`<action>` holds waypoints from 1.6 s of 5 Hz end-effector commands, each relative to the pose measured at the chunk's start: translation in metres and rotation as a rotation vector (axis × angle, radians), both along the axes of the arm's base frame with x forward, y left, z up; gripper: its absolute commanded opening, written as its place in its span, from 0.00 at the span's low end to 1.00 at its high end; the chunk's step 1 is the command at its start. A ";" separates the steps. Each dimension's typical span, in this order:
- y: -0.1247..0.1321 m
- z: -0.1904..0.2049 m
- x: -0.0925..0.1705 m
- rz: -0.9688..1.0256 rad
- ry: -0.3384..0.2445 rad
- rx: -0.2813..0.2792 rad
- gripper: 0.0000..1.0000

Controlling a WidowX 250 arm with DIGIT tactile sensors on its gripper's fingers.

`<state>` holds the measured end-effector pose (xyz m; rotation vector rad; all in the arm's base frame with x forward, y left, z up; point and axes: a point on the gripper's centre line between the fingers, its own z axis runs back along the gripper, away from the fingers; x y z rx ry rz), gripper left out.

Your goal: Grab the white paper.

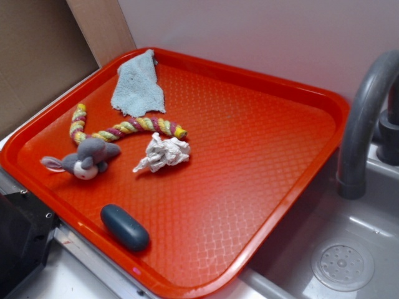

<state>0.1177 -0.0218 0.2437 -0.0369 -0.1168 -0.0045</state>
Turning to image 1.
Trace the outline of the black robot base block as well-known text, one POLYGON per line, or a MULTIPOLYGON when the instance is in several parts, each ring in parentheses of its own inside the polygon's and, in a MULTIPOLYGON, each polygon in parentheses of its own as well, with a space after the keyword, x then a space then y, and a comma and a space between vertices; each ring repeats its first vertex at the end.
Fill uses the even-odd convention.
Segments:
POLYGON ((33 193, 1 195, 1 298, 46 267, 58 217, 33 193))

